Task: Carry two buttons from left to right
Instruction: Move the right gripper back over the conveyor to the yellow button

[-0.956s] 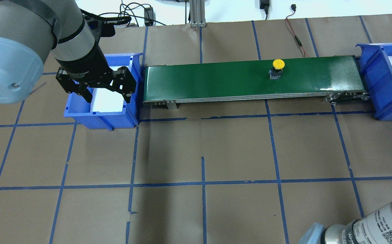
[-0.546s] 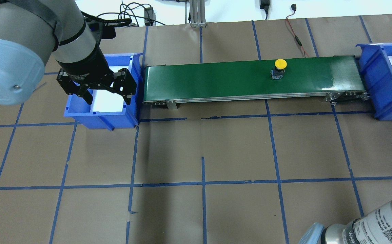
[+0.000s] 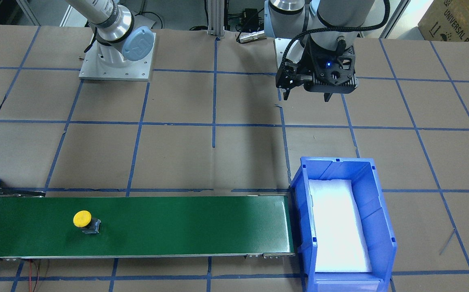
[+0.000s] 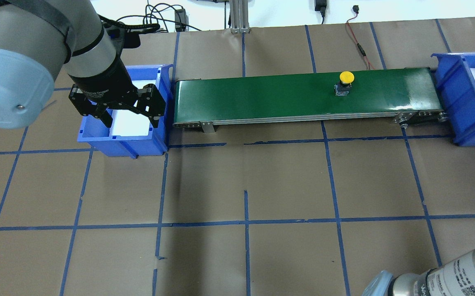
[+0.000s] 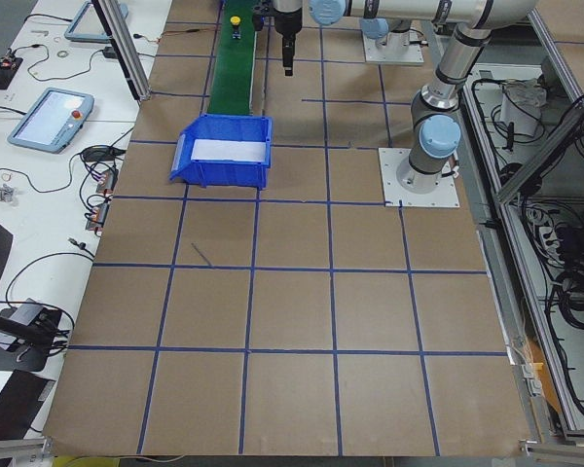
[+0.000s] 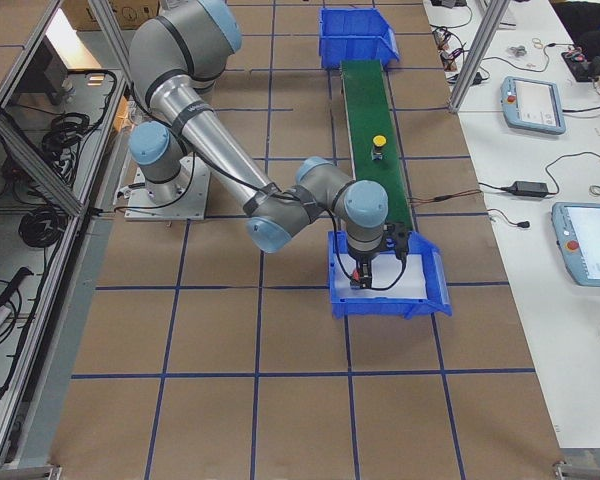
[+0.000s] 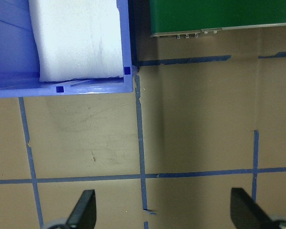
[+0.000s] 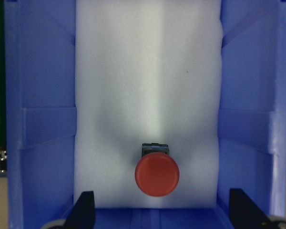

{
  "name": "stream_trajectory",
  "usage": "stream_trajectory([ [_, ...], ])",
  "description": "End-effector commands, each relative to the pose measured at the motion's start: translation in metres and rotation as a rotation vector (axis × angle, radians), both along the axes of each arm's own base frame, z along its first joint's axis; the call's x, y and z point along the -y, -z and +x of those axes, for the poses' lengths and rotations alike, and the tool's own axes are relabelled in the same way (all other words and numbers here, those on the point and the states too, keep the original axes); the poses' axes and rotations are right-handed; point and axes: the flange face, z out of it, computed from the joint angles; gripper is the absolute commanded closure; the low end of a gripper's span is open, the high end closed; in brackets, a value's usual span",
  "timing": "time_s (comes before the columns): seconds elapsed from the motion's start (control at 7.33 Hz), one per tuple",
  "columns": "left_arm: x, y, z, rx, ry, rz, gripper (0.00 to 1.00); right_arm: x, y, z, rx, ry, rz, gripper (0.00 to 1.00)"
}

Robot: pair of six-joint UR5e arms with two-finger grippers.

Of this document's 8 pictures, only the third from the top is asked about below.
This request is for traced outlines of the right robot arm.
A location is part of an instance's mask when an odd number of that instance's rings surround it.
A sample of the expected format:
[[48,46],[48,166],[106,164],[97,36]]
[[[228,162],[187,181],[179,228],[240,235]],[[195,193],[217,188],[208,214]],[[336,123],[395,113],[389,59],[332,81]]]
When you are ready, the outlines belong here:
[[104,46],[115,48],[125,59],[139,61],[153,49],[153,20],[143,15],[135,15],[116,0],[67,2],[88,20],[97,41]]

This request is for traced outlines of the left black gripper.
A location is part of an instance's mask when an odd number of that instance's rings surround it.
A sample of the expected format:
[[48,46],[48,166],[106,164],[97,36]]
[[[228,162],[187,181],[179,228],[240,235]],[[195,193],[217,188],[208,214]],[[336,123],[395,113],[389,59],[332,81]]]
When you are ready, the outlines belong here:
[[[288,100],[293,88],[302,86],[305,90],[315,90],[315,71],[310,52],[283,52],[278,65],[276,87],[284,90],[284,101]],[[324,102],[329,102],[332,96],[332,92],[325,92]]]

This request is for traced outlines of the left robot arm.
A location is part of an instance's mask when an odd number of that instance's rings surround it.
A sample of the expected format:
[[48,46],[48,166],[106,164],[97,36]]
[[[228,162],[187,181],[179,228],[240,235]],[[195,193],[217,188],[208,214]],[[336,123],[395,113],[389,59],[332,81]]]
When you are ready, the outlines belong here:
[[360,32],[385,26],[391,10],[385,0],[381,22],[364,26],[373,4],[372,0],[265,1],[265,34],[289,40],[275,77],[283,100],[301,86],[322,93],[325,101],[359,86],[353,43]]

